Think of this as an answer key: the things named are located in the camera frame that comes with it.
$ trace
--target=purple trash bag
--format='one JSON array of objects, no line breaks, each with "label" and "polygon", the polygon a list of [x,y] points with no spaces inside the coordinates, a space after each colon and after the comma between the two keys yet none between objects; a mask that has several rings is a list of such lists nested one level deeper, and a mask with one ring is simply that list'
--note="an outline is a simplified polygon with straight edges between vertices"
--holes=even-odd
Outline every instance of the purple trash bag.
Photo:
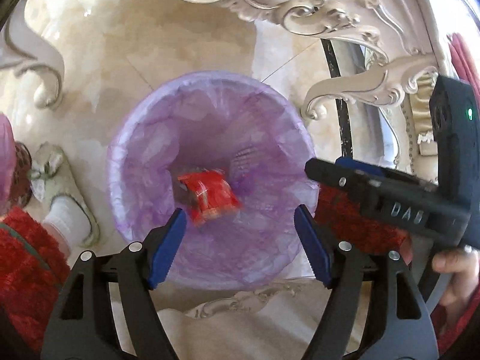
[{"label": "purple trash bag", "polygon": [[314,212],[318,186],[304,173],[314,148],[295,108],[269,86],[208,71],[174,79],[142,101],[108,153],[117,229],[142,241],[176,207],[177,177],[222,169],[243,207],[187,230],[167,280],[208,290],[247,290],[274,279],[298,254],[299,204]]},{"label": "purple trash bag", "polygon": [[17,156],[10,121],[0,113],[0,214],[6,212]]}]

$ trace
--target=candy wrapper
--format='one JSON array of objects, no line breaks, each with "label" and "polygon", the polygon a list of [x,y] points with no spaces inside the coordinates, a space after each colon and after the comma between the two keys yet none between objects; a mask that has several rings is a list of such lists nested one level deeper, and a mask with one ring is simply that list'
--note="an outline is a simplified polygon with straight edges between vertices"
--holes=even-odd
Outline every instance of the candy wrapper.
[{"label": "candy wrapper", "polygon": [[221,170],[189,173],[179,176],[178,180],[193,195],[193,205],[189,212],[191,220],[197,226],[242,206],[225,180],[225,172]]}]

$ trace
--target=beige floor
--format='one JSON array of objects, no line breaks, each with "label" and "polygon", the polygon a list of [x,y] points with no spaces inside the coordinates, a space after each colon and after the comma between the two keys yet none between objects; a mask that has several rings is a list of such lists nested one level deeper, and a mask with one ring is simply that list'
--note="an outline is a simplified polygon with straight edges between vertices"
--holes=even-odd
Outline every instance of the beige floor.
[{"label": "beige floor", "polygon": [[[55,111],[33,107],[37,78],[0,72],[0,111],[16,140],[35,152],[60,144],[102,230],[98,254],[124,247],[105,189],[107,146],[128,112],[152,90],[183,73],[225,69],[261,80],[300,106],[308,88],[330,77],[322,44],[267,22],[180,0],[29,0],[29,25],[65,60],[65,94]],[[316,155],[341,155],[335,103],[308,129]],[[44,215],[35,201],[32,215]],[[74,261],[78,251],[71,260]]]}]

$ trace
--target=metal screw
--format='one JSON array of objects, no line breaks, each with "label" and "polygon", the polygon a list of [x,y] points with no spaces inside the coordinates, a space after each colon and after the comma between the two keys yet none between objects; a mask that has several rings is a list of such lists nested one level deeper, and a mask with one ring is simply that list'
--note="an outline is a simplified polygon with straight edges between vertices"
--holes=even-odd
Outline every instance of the metal screw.
[{"label": "metal screw", "polygon": [[87,251],[84,251],[81,255],[80,255],[80,259],[82,261],[88,261],[89,259],[92,258],[92,252],[90,252],[89,250]]},{"label": "metal screw", "polygon": [[388,252],[388,257],[395,261],[398,261],[400,259],[399,253],[395,250],[391,250],[390,252]]},{"label": "metal screw", "polygon": [[343,251],[351,251],[352,250],[352,244],[347,242],[347,241],[341,241],[338,244],[338,247],[342,249]]},{"label": "metal screw", "polygon": [[140,242],[131,243],[128,246],[128,250],[129,251],[141,251],[142,250],[142,244]]}]

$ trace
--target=carved furniture leg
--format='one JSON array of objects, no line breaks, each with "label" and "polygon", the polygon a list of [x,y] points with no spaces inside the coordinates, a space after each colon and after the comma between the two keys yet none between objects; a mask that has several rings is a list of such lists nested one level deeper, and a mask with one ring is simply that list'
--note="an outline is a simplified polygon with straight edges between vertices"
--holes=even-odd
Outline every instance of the carved furniture leg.
[{"label": "carved furniture leg", "polygon": [[399,105],[405,93],[417,91],[417,78],[434,72],[437,62],[433,54],[402,57],[383,66],[372,66],[366,72],[347,77],[326,79],[313,85],[301,108],[304,119],[326,116],[323,102],[329,99],[356,100],[372,105]]},{"label": "carved furniture leg", "polygon": [[42,79],[34,94],[37,108],[58,105],[65,67],[62,55],[33,32],[25,21],[27,0],[20,0],[0,31],[0,69],[13,68],[17,77],[33,71]]}]

